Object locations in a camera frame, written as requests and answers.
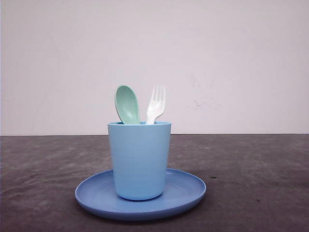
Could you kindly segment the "blue plastic plate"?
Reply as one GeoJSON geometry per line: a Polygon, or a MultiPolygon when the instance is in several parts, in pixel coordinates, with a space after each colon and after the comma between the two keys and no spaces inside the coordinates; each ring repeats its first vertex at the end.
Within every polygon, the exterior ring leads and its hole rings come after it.
{"type": "Polygon", "coordinates": [[[195,207],[207,187],[188,172],[167,169],[163,193],[144,201],[127,200],[115,191],[113,171],[108,170],[82,181],[75,189],[77,203],[87,212],[119,221],[149,221],[172,217],[195,207]]]}

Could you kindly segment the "white plastic fork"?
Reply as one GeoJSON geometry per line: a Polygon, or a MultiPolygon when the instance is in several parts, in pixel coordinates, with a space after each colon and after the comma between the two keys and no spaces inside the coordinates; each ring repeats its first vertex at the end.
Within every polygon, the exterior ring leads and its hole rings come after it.
{"type": "Polygon", "coordinates": [[[155,120],[163,114],[165,109],[165,101],[165,86],[154,86],[147,109],[147,125],[154,124],[155,120]]]}

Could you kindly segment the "light blue plastic cup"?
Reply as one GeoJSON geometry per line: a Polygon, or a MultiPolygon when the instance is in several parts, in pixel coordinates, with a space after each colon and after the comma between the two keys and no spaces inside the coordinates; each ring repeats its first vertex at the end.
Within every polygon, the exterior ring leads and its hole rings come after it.
{"type": "Polygon", "coordinates": [[[108,124],[116,193],[141,201],[161,195],[165,188],[171,123],[108,124]]]}

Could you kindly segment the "mint green plastic spoon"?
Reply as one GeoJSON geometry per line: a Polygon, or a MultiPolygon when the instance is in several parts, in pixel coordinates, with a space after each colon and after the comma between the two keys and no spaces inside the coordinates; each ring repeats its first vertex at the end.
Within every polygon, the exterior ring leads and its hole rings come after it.
{"type": "Polygon", "coordinates": [[[116,90],[114,104],[117,114],[123,124],[140,124],[139,106],[134,91],[125,85],[116,90]]]}

